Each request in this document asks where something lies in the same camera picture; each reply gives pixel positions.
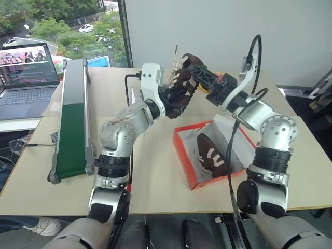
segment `blue object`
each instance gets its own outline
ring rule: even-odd
[[[88,60],[88,67],[110,67],[109,57],[102,56]]]

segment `red shoe box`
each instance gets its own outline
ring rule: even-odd
[[[188,126],[182,126],[182,127],[177,127],[174,130],[174,135],[173,135],[173,144],[175,146],[177,155],[180,159],[180,162],[182,164],[183,171],[185,172],[186,178],[188,180],[188,184],[191,190],[201,188],[205,185],[215,183],[224,179],[227,179],[227,176],[220,176],[218,178],[211,178],[211,179],[206,179],[202,180],[198,178],[197,175],[197,170],[195,170],[195,167],[193,166],[193,158],[190,158],[190,155],[188,155],[188,143],[184,142],[184,139],[181,136],[181,132],[188,131],[193,133],[195,138],[195,134],[199,135],[204,129],[206,129],[207,126],[213,126],[216,125],[216,120],[218,121],[218,124],[221,124],[221,122],[227,123],[228,126],[231,124],[234,124],[233,121],[230,121],[220,115],[216,115],[214,120],[206,121],[206,122],[201,122],[201,123],[194,123]],[[228,131],[225,130],[220,130],[218,128],[217,130],[220,131],[220,134],[218,135],[218,138],[223,138],[225,139],[225,147],[227,147],[229,138],[231,136],[231,127],[227,129]],[[255,144],[250,140],[250,138],[247,136],[247,134],[244,132],[244,130],[239,127],[236,136],[233,141],[233,151],[232,151],[232,156],[231,156],[231,166],[233,169],[233,163],[232,163],[232,158],[236,156],[236,158],[239,160],[239,163],[242,164],[242,167],[239,169],[239,166],[237,166],[236,172],[232,173],[232,177],[243,174],[244,169],[249,166],[250,163],[252,163],[252,159],[254,157],[256,146]]]

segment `white wall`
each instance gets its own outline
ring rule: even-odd
[[[211,70],[240,68],[256,34],[277,85],[313,86],[332,67],[331,0],[126,0],[133,63],[169,68],[197,55]]]

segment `shoe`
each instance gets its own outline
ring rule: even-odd
[[[214,143],[201,133],[197,136],[197,145],[199,151],[199,160],[201,165],[212,172],[212,177],[217,178],[227,175],[227,166],[225,157],[218,151]]]
[[[61,223],[55,219],[50,218],[39,218],[39,222],[35,227],[23,228],[38,233],[42,236],[54,236],[57,235],[61,230]]]

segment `person's shoe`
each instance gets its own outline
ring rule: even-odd
[[[41,217],[35,227],[24,226],[24,228],[42,236],[54,236],[60,232],[61,223],[55,219]]]

